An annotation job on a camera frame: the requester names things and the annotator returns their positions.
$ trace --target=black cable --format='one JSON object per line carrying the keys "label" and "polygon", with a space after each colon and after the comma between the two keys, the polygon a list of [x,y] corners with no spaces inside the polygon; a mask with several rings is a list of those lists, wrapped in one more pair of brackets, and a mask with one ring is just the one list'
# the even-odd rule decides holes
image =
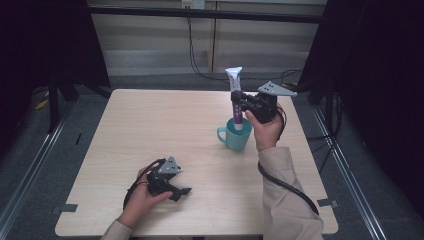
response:
{"label": "black cable", "polygon": [[125,206],[127,206],[128,201],[130,200],[131,194],[134,192],[134,190],[137,188],[141,177],[144,176],[144,174],[146,174],[148,171],[150,171],[150,169],[153,167],[153,165],[160,163],[161,161],[163,161],[163,159],[158,159],[154,162],[152,162],[149,166],[147,166],[141,173],[140,175],[137,177],[137,179],[134,181],[134,183],[131,185],[131,187],[127,190],[127,195],[125,195],[125,199],[124,199],[124,209]]}
{"label": "black cable", "polygon": [[342,116],[343,116],[343,102],[337,92],[334,93],[336,95],[337,99],[337,105],[336,105],[336,113],[337,113],[337,125],[336,125],[336,137],[339,133],[339,130],[342,125]]}
{"label": "black cable", "polygon": [[321,145],[321,147],[318,147],[317,149],[313,150],[312,153],[320,150],[321,148],[325,147],[327,145],[327,143],[324,143],[323,145]]}
{"label": "black cable", "polygon": [[335,142],[336,142],[335,139],[331,140],[330,149],[328,150],[327,155],[325,155],[324,161],[322,162],[321,167],[318,170],[319,174],[321,174],[322,170],[324,169],[324,166],[327,163],[328,157],[330,156],[330,153],[333,150],[334,145],[336,144]]}
{"label": "black cable", "polygon": [[280,133],[279,133],[278,139],[277,139],[277,141],[278,141],[278,140],[280,140],[280,137],[283,134],[284,129],[286,128],[286,125],[287,125],[287,115],[286,115],[286,112],[284,112],[283,108],[280,108],[280,107],[277,107],[277,114],[281,118],[281,122],[282,122]]}
{"label": "black cable", "polygon": [[265,169],[263,169],[262,165],[258,162],[258,170],[259,172],[262,174],[262,176],[264,176],[266,179],[268,179],[270,182],[277,184],[280,187],[283,187],[287,190],[289,190],[290,192],[298,195],[300,198],[302,198],[303,200],[305,200],[305,202],[309,205],[309,207],[312,209],[312,211],[314,213],[316,213],[317,215],[319,215],[318,209],[315,206],[314,202],[302,191],[300,191],[299,189],[295,188],[294,186],[285,183],[283,181],[281,181],[278,178],[275,178],[271,175],[269,175]]}
{"label": "black cable", "polygon": [[307,137],[306,140],[308,141],[315,141],[315,140],[322,140],[331,137],[332,135],[323,135],[319,137]]}
{"label": "black cable", "polygon": [[[221,82],[224,82],[224,83],[226,83],[226,84],[229,85],[230,83],[228,81],[228,78],[209,77],[209,76],[204,75],[199,70],[199,68],[197,66],[197,63],[196,63],[196,59],[194,57],[194,46],[193,46],[193,38],[192,38],[192,30],[191,30],[191,18],[190,17],[187,18],[187,24],[188,24],[189,44],[190,44],[190,47],[189,47],[189,50],[190,50],[190,65],[191,65],[191,68],[193,69],[193,71],[197,75],[199,75],[199,76],[201,76],[203,78],[206,78],[206,79],[209,79],[209,80],[221,81]],[[270,77],[270,78],[252,78],[251,77],[251,78],[243,78],[243,80],[265,80],[265,81],[271,81],[271,80],[279,80],[279,79],[281,79],[281,83],[283,83],[285,77],[288,77],[288,76],[290,76],[290,75],[292,75],[292,74],[294,74],[296,72],[299,72],[299,71],[303,71],[303,68],[285,70],[285,71],[283,71],[281,73],[281,76],[279,76],[279,77]],[[252,90],[252,89],[242,89],[242,90],[243,91],[247,91],[247,92],[257,92],[258,91],[257,89],[255,89],[255,90]]]}

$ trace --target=white wall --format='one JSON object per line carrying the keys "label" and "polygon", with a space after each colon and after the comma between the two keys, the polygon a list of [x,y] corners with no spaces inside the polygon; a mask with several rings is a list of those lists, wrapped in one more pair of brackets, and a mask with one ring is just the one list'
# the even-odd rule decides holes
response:
{"label": "white wall", "polygon": [[[322,0],[253,1],[207,1],[206,9],[320,16],[325,6]],[[176,0],[88,3],[181,8],[181,1]],[[92,17],[110,75],[193,72],[186,18],[96,14]],[[222,72],[234,66],[261,72],[301,67],[317,29],[316,24],[245,20],[191,19],[191,23],[195,59],[202,72]]]}

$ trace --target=person's left hand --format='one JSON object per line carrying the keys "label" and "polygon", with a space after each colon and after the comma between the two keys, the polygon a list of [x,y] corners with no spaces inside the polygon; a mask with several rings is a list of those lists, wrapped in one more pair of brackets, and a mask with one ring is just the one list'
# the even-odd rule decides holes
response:
{"label": "person's left hand", "polygon": [[[138,171],[137,177],[145,168]],[[172,196],[172,192],[164,192],[157,196],[152,196],[147,190],[147,173],[140,179],[140,184],[134,189],[130,200],[125,206],[121,216],[118,217],[118,222],[134,229],[140,218],[145,216],[156,204],[165,201]]]}

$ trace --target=hand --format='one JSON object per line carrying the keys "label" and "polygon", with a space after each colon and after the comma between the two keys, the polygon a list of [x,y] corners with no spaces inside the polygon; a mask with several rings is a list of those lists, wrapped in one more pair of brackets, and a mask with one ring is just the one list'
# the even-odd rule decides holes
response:
{"label": "hand", "polygon": [[281,126],[283,125],[279,116],[275,116],[271,122],[262,124],[256,119],[255,115],[253,115],[251,111],[247,110],[246,118],[253,126],[254,136],[256,139],[256,149],[258,152],[277,145],[277,141],[280,138],[279,134]]}
{"label": "hand", "polygon": [[[144,169],[138,171],[137,177]],[[145,216],[156,204],[172,196],[172,192],[164,192],[153,197],[147,190],[147,184],[145,182],[147,182],[147,174],[141,177],[140,184],[134,189],[124,211],[117,219],[118,222],[131,229],[134,229],[140,218]]]}

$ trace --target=person's right hand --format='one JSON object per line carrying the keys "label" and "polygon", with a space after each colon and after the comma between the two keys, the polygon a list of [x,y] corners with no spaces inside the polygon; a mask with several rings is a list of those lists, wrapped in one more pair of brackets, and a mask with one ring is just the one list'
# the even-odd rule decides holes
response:
{"label": "person's right hand", "polygon": [[279,116],[275,116],[271,122],[262,124],[255,115],[249,110],[246,112],[246,118],[250,121],[254,129],[254,136],[256,139],[256,149],[261,152],[265,149],[275,147],[280,138],[280,130],[283,122]]}

